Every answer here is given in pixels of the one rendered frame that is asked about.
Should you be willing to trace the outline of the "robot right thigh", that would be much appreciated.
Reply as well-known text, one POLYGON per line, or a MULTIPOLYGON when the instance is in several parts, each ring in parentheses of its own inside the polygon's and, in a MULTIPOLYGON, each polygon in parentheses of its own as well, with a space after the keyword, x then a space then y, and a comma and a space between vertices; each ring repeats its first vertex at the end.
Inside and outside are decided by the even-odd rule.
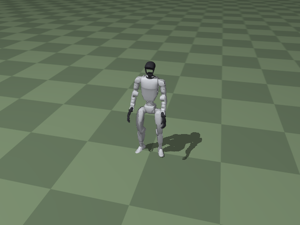
POLYGON ((144 114, 145 114, 144 106, 140 107, 137 111, 136 115, 136 127, 137 130, 140 131, 141 134, 144 134, 146 131, 146 128, 143 126, 144 123, 144 114))

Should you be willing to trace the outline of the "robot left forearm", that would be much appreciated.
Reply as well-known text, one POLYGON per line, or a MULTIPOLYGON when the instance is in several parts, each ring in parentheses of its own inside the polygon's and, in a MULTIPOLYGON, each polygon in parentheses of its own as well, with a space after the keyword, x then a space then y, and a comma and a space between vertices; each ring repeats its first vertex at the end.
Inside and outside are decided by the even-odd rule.
MULTIPOLYGON (((167 105, 167 97, 164 97, 164 102, 161 102, 161 112, 164 112, 164 115, 166 115, 166 105, 167 105)), ((161 115, 161 114, 160 114, 161 115)))

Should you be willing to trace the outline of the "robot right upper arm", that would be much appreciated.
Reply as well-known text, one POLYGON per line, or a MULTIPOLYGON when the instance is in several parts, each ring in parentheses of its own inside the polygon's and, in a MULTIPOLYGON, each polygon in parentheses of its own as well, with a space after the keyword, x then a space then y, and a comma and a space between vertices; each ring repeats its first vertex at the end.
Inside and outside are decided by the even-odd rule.
POLYGON ((142 78, 142 76, 138 76, 138 77, 136 77, 136 79, 135 79, 135 83, 134 83, 134 93, 133 93, 133 96, 134 97, 137 97, 138 96, 138 89, 139 89, 139 85, 140 85, 140 82, 141 82, 141 78, 142 78))

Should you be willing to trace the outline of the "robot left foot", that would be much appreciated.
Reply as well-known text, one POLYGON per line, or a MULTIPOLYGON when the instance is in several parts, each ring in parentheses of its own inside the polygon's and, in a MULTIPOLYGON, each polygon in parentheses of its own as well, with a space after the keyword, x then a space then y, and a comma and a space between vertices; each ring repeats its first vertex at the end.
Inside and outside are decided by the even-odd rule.
POLYGON ((164 156, 164 153, 163 153, 163 149, 159 149, 159 147, 158 147, 158 155, 160 156, 160 157, 163 157, 164 156))

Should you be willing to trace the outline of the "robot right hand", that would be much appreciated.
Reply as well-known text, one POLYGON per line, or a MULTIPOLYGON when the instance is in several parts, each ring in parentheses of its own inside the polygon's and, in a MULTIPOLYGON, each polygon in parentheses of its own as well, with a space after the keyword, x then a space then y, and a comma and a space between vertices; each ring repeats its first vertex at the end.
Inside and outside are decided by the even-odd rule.
POLYGON ((129 117, 129 116, 130 116, 131 112, 133 112, 133 107, 130 108, 130 110, 129 110, 128 114, 127 114, 127 121, 128 121, 129 123, 130 123, 130 120, 129 120, 130 117, 129 117))

